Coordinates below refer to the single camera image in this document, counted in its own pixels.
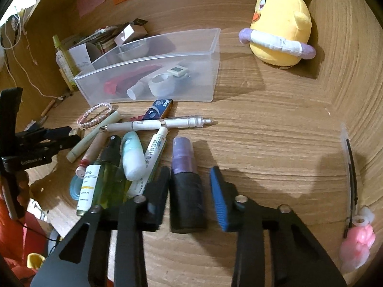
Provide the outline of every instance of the blue box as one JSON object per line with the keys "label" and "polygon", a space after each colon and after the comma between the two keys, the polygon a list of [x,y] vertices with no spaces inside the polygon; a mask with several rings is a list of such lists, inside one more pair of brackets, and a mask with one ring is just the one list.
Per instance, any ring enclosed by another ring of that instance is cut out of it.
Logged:
{"label": "blue box", "polygon": [[146,111],[142,120],[159,120],[168,116],[170,109],[173,106],[172,99],[159,99],[153,102],[151,107]]}

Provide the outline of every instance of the clear plastic container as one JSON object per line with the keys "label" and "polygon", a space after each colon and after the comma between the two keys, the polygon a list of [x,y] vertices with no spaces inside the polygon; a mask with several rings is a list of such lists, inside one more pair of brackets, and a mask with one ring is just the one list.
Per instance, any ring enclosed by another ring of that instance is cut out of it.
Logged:
{"label": "clear plastic container", "polygon": [[156,35],[115,47],[75,82],[87,102],[213,99],[220,63],[220,29]]}

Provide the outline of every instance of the white pen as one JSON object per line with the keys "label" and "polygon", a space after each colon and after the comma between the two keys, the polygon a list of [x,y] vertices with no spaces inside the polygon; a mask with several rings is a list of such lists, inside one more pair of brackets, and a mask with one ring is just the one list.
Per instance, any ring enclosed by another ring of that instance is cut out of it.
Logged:
{"label": "white pen", "polygon": [[147,120],[108,124],[107,126],[100,127],[100,130],[114,133],[130,132],[132,130],[157,130],[162,126],[166,128],[203,127],[204,124],[212,124],[211,119],[204,119],[202,116],[191,116],[163,120]]}

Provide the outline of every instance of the pink figurine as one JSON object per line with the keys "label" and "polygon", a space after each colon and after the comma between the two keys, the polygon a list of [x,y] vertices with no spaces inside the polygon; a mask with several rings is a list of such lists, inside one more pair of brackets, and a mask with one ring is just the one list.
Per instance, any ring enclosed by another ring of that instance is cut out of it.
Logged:
{"label": "pink figurine", "polygon": [[355,226],[347,233],[340,245],[339,257],[342,260],[342,273],[349,273],[364,265],[375,242],[375,234],[370,224]]}

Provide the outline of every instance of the lipstick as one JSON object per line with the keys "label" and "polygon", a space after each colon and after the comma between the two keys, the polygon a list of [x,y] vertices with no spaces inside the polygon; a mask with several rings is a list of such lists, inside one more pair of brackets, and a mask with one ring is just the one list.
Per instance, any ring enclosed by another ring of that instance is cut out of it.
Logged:
{"label": "lipstick", "polygon": [[197,173],[193,146],[186,137],[174,138],[169,190],[171,232],[193,233],[206,229],[202,181]]}

